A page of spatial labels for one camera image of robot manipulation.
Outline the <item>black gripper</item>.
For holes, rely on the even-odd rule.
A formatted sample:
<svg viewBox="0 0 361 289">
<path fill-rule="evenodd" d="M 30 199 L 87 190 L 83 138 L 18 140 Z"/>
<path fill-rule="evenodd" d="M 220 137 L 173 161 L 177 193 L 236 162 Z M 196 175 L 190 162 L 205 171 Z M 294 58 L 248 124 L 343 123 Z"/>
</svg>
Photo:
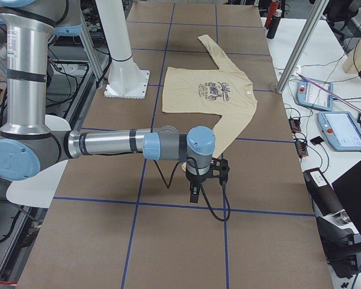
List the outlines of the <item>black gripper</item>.
<svg viewBox="0 0 361 289">
<path fill-rule="evenodd" d="M 199 201 L 199 191 L 202 188 L 203 182 L 207 179 L 207 174 L 194 175 L 186 171 L 187 180 L 190 182 L 190 202 Z"/>
</svg>

